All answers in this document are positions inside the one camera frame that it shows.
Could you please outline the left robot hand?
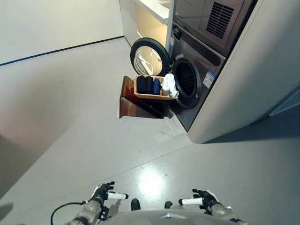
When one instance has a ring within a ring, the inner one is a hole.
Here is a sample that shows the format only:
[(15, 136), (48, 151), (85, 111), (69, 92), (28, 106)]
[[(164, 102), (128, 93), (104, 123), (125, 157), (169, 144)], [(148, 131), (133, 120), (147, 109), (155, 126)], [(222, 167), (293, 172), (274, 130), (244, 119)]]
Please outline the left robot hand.
[(120, 192), (114, 192), (114, 181), (99, 184), (95, 190), (92, 193), (91, 198), (89, 201), (98, 201), (101, 204), (104, 204), (106, 200), (123, 200), (128, 199), (128, 194), (120, 193)]

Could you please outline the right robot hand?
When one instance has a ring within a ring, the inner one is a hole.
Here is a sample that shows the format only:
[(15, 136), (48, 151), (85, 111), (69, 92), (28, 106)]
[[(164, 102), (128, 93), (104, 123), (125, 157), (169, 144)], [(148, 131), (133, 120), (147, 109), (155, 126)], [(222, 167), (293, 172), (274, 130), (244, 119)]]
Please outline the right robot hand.
[(179, 205), (198, 205), (200, 209), (207, 210), (218, 203), (216, 196), (209, 190), (192, 189), (192, 198), (179, 199)]

